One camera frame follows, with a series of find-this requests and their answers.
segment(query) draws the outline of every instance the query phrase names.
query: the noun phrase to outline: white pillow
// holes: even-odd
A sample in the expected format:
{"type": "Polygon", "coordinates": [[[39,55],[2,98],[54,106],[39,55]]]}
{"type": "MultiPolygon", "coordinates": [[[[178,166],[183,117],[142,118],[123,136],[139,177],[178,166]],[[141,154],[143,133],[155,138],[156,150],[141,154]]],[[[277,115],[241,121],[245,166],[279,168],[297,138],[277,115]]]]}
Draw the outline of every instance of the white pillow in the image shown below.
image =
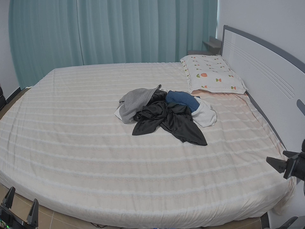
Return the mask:
{"type": "Polygon", "coordinates": [[[180,59],[190,92],[205,90],[211,93],[244,94],[242,79],[230,69],[220,55],[188,55],[180,59]]]}

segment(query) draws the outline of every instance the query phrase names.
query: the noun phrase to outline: blue object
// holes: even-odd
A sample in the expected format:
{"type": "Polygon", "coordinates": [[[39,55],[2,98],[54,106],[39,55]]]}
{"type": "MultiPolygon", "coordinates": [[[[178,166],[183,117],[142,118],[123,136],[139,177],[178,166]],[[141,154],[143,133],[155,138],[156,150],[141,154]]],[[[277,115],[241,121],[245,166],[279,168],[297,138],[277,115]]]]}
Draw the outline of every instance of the blue object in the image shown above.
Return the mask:
{"type": "Polygon", "coordinates": [[[180,105],[187,105],[190,107],[191,112],[196,111],[199,108],[199,103],[197,100],[186,92],[173,92],[169,91],[165,97],[167,103],[175,102],[180,105]]]}
{"type": "Polygon", "coordinates": [[[11,0],[9,17],[23,89],[58,67],[178,62],[215,36],[217,0],[11,0]]]}

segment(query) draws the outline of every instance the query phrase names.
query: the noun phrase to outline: bed sheet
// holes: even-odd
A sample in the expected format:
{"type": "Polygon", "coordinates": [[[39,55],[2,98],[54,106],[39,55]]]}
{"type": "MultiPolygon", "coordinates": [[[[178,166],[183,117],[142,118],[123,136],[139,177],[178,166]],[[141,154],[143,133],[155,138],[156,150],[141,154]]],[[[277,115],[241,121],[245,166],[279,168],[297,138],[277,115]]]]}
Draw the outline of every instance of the bed sheet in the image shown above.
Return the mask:
{"type": "Polygon", "coordinates": [[[187,91],[181,63],[78,66],[51,71],[0,121],[0,182],[63,214],[127,228],[216,226],[288,204],[266,157],[282,146],[246,95],[199,92],[217,113],[208,145],[158,128],[132,136],[113,113],[135,88],[187,91]]]}

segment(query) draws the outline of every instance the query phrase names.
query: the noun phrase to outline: gray fabric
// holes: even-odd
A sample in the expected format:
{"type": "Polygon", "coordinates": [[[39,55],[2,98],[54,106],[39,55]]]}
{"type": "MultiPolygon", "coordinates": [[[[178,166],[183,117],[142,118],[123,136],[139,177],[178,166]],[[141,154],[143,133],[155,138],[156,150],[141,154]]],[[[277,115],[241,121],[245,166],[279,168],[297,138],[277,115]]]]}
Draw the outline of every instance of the gray fabric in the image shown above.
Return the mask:
{"type": "Polygon", "coordinates": [[[158,85],[154,89],[138,88],[129,91],[119,100],[119,113],[122,121],[127,124],[130,118],[134,117],[138,111],[141,111],[143,106],[147,105],[153,93],[160,89],[162,85],[158,85]]]}

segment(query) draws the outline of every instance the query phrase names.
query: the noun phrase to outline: gray headboard trim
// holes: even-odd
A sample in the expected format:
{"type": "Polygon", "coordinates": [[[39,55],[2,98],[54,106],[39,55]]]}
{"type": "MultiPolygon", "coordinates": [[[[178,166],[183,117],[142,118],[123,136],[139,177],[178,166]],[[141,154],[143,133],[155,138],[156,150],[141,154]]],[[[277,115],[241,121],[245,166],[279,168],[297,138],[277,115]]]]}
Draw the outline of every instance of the gray headboard trim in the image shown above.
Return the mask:
{"type": "Polygon", "coordinates": [[[284,148],[286,149],[285,145],[283,144],[280,136],[278,135],[278,133],[276,132],[275,128],[273,127],[273,125],[271,124],[270,120],[267,118],[267,116],[265,115],[265,113],[262,111],[262,109],[258,106],[257,102],[253,99],[253,97],[251,97],[251,95],[246,91],[246,94],[248,95],[248,97],[250,98],[251,103],[254,105],[254,107],[258,110],[258,112],[260,112],[260,114],[265,118],[265,120],[268,122],[268,124],[270,125],[270,127],[272,128],[272,130],[274,131],[274,133],[276,134],[277,138],[280,140],[280,142],[282,143],[282,145],[284,146],[284,148]]]}
{"type": "Polygon", "coordinates": [[[224,44],[224,31],[228,30],[231,32],[234,32],[236,34],[239,34],[243,37],[246,37],[262,46],[264,46],[265,48],[268,48],[269,50],[275,52],[276,54],[280,55],[281,57],[283,57],[284,59],[286,59],[287,61],[289,61],[290,63],[292,63],[293,65],[295,65],[297,68],[299,68],[301,71],[303,71],[305,73],[305,63],[303,63],[301,60],[297,59],[295,56],[291,55],[290,53],[286,52],[285,50],[277,47],[276,45],[265,41],[257,36],[253,36],[247,32],[241,31],[239,29],[235,29],[233,27],[230,27],[228,25],[224,25],[224,30],[223,30],[223,34],[222,34],[222,46],[221,46],[221,52],[220,55],[222,55],[222,51],[223,51],[223,44],[224,44]]]}
{"type": "Polygon", "coordinates": [[[298,106],[298,108],[300,109],[300,111],[303,113],[303,115],[305,116],[305,105],[304,105],[304,103],[300,100],[300,99],[298,99],[297,101],[296,101],[296,105],[298,106]]]}

